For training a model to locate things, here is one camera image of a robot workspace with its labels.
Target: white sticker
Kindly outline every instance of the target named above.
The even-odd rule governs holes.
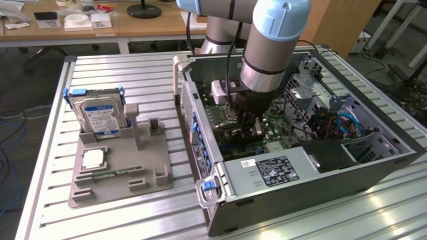
[[[96,37],[114,37],[116,36],[115,33],[98,33],[95,34]]]
[[[256,164],[255,164],[255,159],[250,159],[250,160],[243,160],[242,161],[242,166],[244,167],[244,168],[247,168],[247,167],[254,167]]]
[[[4,26],[7,27],[7,29],[20,29],[23,27],[28,27],[30,24],[27,22],[24,22],[24,23],[18,23],[18,24],[6,24]]]
[[[92,126],[92,131],[99,137],[119,132],[118,119],[112,116],[115,112],[112,105],[88,106],[84,108],[84,111]]]

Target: gray floor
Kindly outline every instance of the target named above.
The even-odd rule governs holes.
[[[366,30],[374,32],[379,26],[385,16],[371,19]],[[385,40],[391,32],[391,29],[398,25],[398,22],[393,22],[387,27],[381,40]],[[184,49],[183,41],[180,41],[180,47]],[[419,50],[427,43],[427,36],[419,34],[413,29],[407,29],[394,46],[395,56],[387,55],[383,60],[385,64],[398,64],[402,66],[403,71],[407,74],[414,72],[407,67],[407,64],[418,54]],[[381,46],[382,41],[374,46],[375,49]],[[40,48],[31,47],[28,54],[20,54],[18,48],[10,48],[7,54],[0,57],[0,112],[6,110],[23,110],[40,105],[48,105],[52,102],[58,80],[62,72],[63,56],[52,52],[43,57],[34,65],[35,73],[26,75],[23,73],[22,64]],[[71,55],[87,56],[87,55],[111,55],[119,54],[119,48],[114,43],[100,44],[100,50],[94,51],[92,46],[66,46],[66,51]],[[150,42],[144,44],[132,44],[132,50],[135,53],[146,52],[167,52],[178,51],[179,44],[176,41],[164,41],[158,43],[158,49],[152,49]],[[359,54],[349,56],[347,61],[358,69],[362,74],[366,74],[371,70],[381,68],[382,66],[365,59]],[[421,79],[426,79],[427,69],[423,71]],[[375,72],[370,75],[373,79],[377,79],[385,83],[391,83],[391,77],[387,75],[387,69]],[[47,109],[35,113],[44,114]],[[11,123],[20,124],[22,119],[10,121]],[[0,240],[14,239],[16,234],[18,224],[22,215],[22,208],[24,206],[26,194],[28,191],[31,178],[34,174],[34,168],[36,164],[42,139],[44,136],[44,130],[47,125],[47,118],[28,120],[26,123],[26,135],[22,141],[11,148],[7,149],[7,154],[11,161],[15,164],[19,180],[23,186],[23,196],[20,201],[12,207],[12,211],[8,211],[0,215]],[[15,131],[15,127],[0,124],[0,139],[10,135]],[[0,179],[4,177],[4,172],[0,172]],[[14,179],[14,175],[10,176],[6,184],[0,186],[0,211],[8,206],[10,202],[15,199],[18,193],[18,185]]]

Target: metal work table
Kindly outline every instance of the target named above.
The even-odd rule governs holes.
[[[63,65],[52,111],[19,223],[16,239],[210,239],[172,95],[172,57],[190,52],[83,56]],[[427,129],[334,53],[323,54],[353,84],[427,148]],[[323,81],[341,95],[330,76]],[[64,87],[126,88],[139,104],[138,120],[160,117],[166,125],[174,188],[95,206],[67,204],[80,125],[63,100]],[[427,237],[427,156],[393,173],[366,192],[211,238],[393,239]]]

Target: silver metal frame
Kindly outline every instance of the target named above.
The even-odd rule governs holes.
[[[16,239],[206,240],[207,226],[198,204],[188,157],[172,96],[172,58],[190,52],[82,56],[66,63],[43,138]],[[427,129],[333,53],[329,62],[374,101],[402,129],[427,148]],[[330,76],[325,83],[337,94],[346,89]],[[166,125],[174,188],[98,206],[67,207],[70,169],[78,119],[62,101],[62,89],[110,88],[122,83],[128,103],[140,106],[139,122],[159,116]],[[393,173],[369,191],[240,229],[215,239],[422,239],[427,237],[427,156]]]

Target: green circuit board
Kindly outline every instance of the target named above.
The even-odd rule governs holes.
[[[234,130],[240,128],[238,117],[228,105],[216,105],[208,92],[203,94],[202,102],[219,150],[226,161],[290,149],[301,141],[293,131],[291,123],[283,117],[282,106],[278,101],[271,104],[271,108],[263,115],[264,138],[250,144],[230,142]]]

